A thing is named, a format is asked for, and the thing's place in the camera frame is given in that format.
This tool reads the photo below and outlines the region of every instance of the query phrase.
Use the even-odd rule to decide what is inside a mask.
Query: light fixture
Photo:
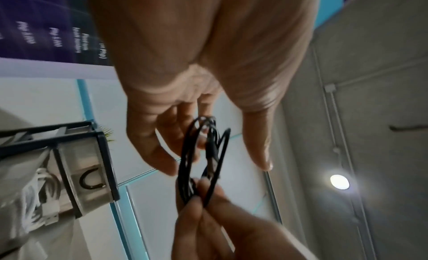
[[[343,175],[334,174],[330,177],[330,181],[336,189],[347,190],[349,188],[349,181]]]

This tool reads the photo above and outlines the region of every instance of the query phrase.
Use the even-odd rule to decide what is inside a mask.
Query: black cable
[[[87,177],[90,173],[93,173],[93,172],[95,172],[95,171],[97,171],[97,170],[98,170],[98,168],[93,168],[93,169],[89,169],[89,170],[87,170],[86,172],[84,172],[84,173],[80,176],[80,178],[79,178],[79,185],[80,185],[82,188],[86,189],[86,190],[96,190],[96,189],[99,189],[99,188],[104,187],[104,184],[103,184],[103,183],[99,183],[99,184],[97,184],[97,185],[93,185],[93,186],[86,184],[86,181],[85,181],[86,177]]]
[[[198,128],[195,128],[196,122],[199,122]],[[227,144],[229,143],[230,128],[226,129],[223,135],[219,137],[214,117],[198,117],[190,124],[185,134],[180,166],[178,168],[178,190],[184,204],[187,204],[190,198],[198,193],[195,182],[190,178],[190,171],[192,170],[193,156],[195,154],[199,134],[205,129],[208,129],[205,143],[208,165],[205,167],[202,177],[207,177],[211,180],[211,185],[205,196],[204,206],[208,205],[214,192],[215,184],[220,176],[224,155],[226,154]],[[218,157],[218,151],[222,143],[222,152],[220,157]]]

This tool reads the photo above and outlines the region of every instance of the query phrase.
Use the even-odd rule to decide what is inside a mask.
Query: ceiling light
[[[349,181],[346,177],[340,174],[334,174],[330,177],[331,184],[340,190],[347,190],[349,188]]]

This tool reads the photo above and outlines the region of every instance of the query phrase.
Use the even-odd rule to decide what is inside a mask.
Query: gray wall
[[[428,130],[396,133],[388,127],[428,124],[427,3],[354,0],[317,29],[283,100],[323,259],[364,259],[352,180],[343,192],[329,184],[331,174],[352,174],[325,94],[343,170],[332,151],[322,88],[328,83],[337,88],[377,259],[427,259]]]

